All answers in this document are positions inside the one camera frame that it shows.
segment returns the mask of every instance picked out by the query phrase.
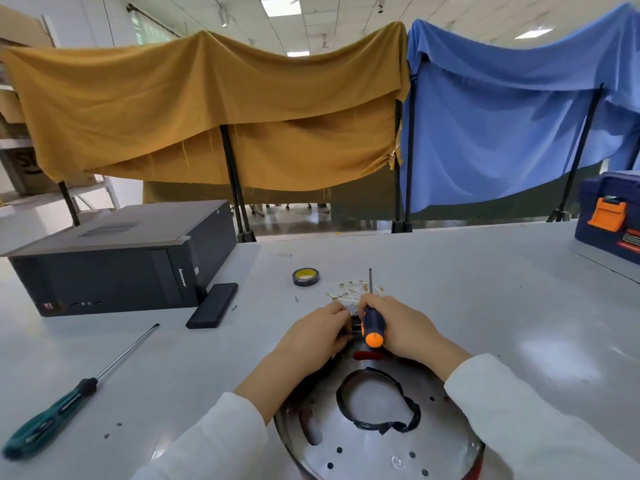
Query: hand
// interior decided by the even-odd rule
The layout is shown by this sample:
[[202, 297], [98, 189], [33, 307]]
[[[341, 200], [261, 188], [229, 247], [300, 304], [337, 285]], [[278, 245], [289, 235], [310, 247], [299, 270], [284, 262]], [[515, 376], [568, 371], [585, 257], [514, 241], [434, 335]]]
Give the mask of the hand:
[[[343, 328], [348, 334], [338, 337]], [[273, 352], [286, 355], [292, 365], [300, 367], [302, 380], [320, 369], [352, 338], [351, 314], [339, 301], [332, 301], [293, 323]]]
[[426, 365], [443, 381], [471, 357], [462, 347], [441, 336], [427, 315], [396, 298], [371, 293], [363, 295], [358, 304], [360, 320], [367, 305], [385, 319], [385, 348], [399, 357]]

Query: security camera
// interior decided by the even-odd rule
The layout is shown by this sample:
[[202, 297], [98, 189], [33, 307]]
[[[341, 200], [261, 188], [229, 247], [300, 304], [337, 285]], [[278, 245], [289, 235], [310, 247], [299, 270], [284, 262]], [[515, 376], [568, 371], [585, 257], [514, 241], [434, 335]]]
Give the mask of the security camera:
[[385, 10], [385, 3], [387, 0], [378, 0], [378, 13], [382, 13]]

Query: person's right hand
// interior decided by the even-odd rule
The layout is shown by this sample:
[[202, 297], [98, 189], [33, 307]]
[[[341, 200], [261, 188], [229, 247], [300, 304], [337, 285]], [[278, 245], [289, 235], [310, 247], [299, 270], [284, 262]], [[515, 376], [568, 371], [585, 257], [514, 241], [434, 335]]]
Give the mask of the person's right hand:
[[360, 298], [360, 320], [365, 306], [375, 308], [385, 319], [384, 347], [395, 355], [420, 362], [446, 381], [471, 355], [438, 333], [427, 315], [391, 296], [367, 293]]
[[420, 350], [439, 333], [431, 320], [422, 312], [399, 302], [392, 296], [367, 293], [360, 298], [360, 320], [365, 306], [375, 308], [387, 325], [385, 348], [399, 357], [419, 360]]

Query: screwdriver handle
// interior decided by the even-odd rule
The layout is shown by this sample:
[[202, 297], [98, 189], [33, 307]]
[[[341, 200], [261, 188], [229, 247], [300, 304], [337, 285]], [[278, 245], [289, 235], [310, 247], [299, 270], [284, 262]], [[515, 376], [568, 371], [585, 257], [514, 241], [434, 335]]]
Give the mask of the screwdriver handle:
[[373, 349], [385, 343], [387, 324], [385, 319], [375, 308], [366, 306], [362, 316], [362, 336], [367, 345]]
[[66, 426], [97, 386], [96, 378], [82, 379], [73, 391], [23, 424], [4, 445], [3, 456], [7, 460], [22, 460], [40, 452]]

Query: screwdriver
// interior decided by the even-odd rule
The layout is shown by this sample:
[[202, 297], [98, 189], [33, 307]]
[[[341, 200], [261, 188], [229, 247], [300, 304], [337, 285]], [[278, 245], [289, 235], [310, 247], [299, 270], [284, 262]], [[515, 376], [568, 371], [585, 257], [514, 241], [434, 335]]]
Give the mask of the screwdriver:
[[39, 453], [67, 425], [85, 401], [95, 393], [98, 380], [159, 326], [160, 323], [153, 325], [96, 377], [82, 379], [73, 391], [57, 400], [48, 410], [23, 424], [4, 445], [3, 456], [7, 460], [23, 460]]
[[[373, 278], [369, 268], [369, 292], [373, 293]], [[362, 315], [362, 336], [367, 345], [373, 349], [381, 347], [385, 343], [387, 324], [379, 311], [370, 306], [364, 308]]]

